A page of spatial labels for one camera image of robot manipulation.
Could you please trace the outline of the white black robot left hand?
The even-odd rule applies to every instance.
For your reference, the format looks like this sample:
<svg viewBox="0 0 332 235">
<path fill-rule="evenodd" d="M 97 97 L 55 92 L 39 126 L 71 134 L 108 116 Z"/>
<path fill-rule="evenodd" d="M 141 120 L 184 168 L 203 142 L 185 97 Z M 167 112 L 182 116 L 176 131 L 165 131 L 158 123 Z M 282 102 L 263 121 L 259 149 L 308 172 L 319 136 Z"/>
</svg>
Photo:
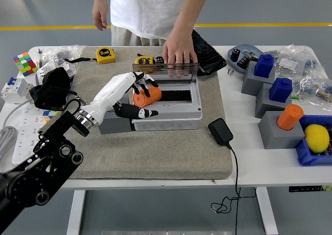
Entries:
<svg viewBox="0 0 332 235">
<path fill-rule="evenodd" d="M 150 97 L 145 81 L 150 82 L 154 87 L 158 86 L 153 78 L 143 72 L 129 72 L 114 76 L 90 104 L 80 108 L 76 114 L 77 118 L 85 118 L 92 126 L 99 126 L 103 122 L 105 113 L 112 109 L 118 117 L 128 119 L 144 119 L 157 116 L 158 111 L 156 110 L 147 110 L 132 104 L 119 102 L 131 88 L 134 89 L 136 94 L 139 94 L 138 86 L 141 86 L 147 97 Z"/>
</svg>

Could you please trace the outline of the person's right hand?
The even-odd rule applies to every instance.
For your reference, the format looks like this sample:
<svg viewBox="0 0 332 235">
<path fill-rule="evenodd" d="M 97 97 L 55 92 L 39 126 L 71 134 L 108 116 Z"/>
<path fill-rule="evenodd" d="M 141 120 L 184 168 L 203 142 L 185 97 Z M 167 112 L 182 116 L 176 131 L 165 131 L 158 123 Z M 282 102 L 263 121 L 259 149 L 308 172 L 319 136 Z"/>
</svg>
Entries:
<svg viewBox="0 0 332 235">
<path fill-rule="evenodd" d="M 108 3 L 106 0 L 94 0 L 92 17 L 94 26 L 103 31 L 107 29 Z"/>
</svg>

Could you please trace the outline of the person's left hand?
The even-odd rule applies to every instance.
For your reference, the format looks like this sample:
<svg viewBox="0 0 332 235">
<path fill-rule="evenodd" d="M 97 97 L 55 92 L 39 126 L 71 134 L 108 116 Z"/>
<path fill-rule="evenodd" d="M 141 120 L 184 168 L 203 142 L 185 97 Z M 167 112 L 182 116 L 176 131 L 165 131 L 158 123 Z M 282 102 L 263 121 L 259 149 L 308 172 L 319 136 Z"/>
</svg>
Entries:
<svg viewBox="0 0 332 235">
<path fill-rule="evenodd" d="M 192 31 L 182 32 L 173 30 L 163 45 L 162 57 L 165 64 L 197 63 L 194 51 Z"/>
</svg>

